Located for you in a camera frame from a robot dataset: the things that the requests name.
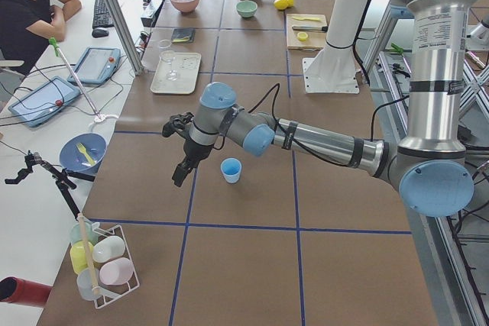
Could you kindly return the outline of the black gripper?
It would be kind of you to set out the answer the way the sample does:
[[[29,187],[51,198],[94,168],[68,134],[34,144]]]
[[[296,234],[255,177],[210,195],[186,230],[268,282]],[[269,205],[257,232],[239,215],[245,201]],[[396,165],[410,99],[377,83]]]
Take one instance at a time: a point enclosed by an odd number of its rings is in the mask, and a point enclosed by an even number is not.
[[[213,145],[202,145],[194,141],[190,136],[190,123],[193,122],[194,115],[191,112],[171,115],[168,122],[162,127],[161,135],[170,137],[177,133],[184,139],[183,151],[185,157],[177,164],[172,180],[175,186],[181,187],[186,177],[196,168],[202,160],[205,160]]]

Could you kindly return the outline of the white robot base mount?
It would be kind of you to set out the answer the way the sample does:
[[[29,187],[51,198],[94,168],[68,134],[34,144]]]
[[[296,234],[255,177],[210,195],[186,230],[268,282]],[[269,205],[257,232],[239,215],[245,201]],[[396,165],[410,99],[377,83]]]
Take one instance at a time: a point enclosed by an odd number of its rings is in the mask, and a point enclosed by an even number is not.
[[[335,0],[325,45],[315,58],[303,60],[305,92],[358,94],[354,44],[369,0]]]

